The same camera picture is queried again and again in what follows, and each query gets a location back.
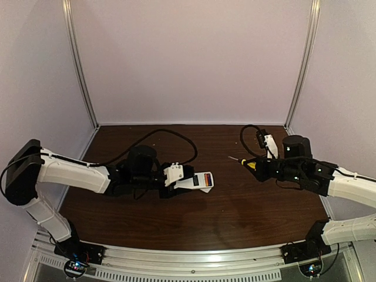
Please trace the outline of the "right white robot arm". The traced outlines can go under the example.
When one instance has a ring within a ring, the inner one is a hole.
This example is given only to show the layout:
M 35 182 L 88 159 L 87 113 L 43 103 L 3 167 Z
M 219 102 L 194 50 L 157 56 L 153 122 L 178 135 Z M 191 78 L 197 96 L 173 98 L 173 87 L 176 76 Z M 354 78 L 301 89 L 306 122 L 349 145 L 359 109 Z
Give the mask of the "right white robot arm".
M 314 159 L 309 139 L 300 135 L 285 137 L 283 149 L 283 158 L 257 156 L 240 163 L 260 182 L 275 179 L 295 183 L 301 190 L 323 197 L 339 197 L 375 207 L 375 179 Z M 342 221 L 317 221 L 305 239 L 326 246 L 374 240 L 375 215 Z

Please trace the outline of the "white remote control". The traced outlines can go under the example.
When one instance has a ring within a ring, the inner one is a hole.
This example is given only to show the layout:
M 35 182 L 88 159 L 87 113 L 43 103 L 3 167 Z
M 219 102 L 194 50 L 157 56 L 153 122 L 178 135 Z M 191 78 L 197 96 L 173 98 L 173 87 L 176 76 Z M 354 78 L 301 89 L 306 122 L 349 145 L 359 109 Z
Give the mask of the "white remote control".
M 204 174 L 205 173 L 210 173 L 211 174 L 211 180 L 212 180 L 212 186 L 211 187 L 206 187 L 206 183 L 205 183 L 205 178 L 204 178 Z M 211 172 L 200 172 L 200 173 L 195 173 L 193 176 L 192 176 L 193 180 L 194 180 L 194 189 L 193 190 L 200 190 L 201 189 L 206 189 L 206 188 L 213 188 L 214 187 L 214 179 L 213 179 L 213 175 Z

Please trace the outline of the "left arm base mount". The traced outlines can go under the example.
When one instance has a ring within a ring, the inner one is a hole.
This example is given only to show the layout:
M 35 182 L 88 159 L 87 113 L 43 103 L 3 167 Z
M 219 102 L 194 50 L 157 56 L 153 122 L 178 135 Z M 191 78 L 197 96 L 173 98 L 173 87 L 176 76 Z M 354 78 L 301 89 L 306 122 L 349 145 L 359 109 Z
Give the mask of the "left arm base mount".
M 56 243 L 54 253 L 68 259 L 63 265 L 63 272 L 68 278 L 81 278 L 94 265 L 101 265 L 106 248 L 97 244 L 79 242 L 77 246 L 66 246 Z

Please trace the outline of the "yellow handled screwdriver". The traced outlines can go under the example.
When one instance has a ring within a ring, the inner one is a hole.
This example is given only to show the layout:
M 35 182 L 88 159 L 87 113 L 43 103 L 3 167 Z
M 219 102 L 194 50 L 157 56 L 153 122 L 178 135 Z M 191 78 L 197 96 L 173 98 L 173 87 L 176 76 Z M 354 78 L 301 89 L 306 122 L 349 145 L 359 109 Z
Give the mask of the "yellow handled screwdriver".
M 243 167 L 245 167 L 249 171 L 255 171 L 256 170 L 256 161 L 254 159 L 240 159 L 233 156 L 228 156 L 229 159 L 236 161 L 237 163 L 240 163 Z

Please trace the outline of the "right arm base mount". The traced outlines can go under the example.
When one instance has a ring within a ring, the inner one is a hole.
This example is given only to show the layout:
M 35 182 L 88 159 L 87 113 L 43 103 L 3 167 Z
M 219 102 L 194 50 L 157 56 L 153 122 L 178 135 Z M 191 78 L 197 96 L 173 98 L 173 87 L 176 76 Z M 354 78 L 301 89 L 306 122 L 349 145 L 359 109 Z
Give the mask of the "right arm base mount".
M 297 263 L 299 272 L 309 279 L 324 272 L 323 255 L 331 253 L 331 247 L 314 241 L 289 242 L 280 247 L 284 264 Z

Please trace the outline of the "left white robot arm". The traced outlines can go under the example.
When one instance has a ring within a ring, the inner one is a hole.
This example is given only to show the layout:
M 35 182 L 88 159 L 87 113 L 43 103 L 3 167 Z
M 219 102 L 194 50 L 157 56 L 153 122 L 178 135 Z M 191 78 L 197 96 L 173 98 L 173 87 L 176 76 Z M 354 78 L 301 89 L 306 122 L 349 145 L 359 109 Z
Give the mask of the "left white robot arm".
M 8 202 L 21 206 L 46 229 L 56 244 L 80 243 L 73 224 L 61 216 L 37 191 L 40 183 L 77 187 L 105 196 L 123 196 L 137 189 L 157 190 L 162 199 L 201 188 L 201 174 L 186 163 L 160 164 L 148 146 L 131 147 L 117 164 L 70 159 L 30 140 L 1 173 L 1 192 Z

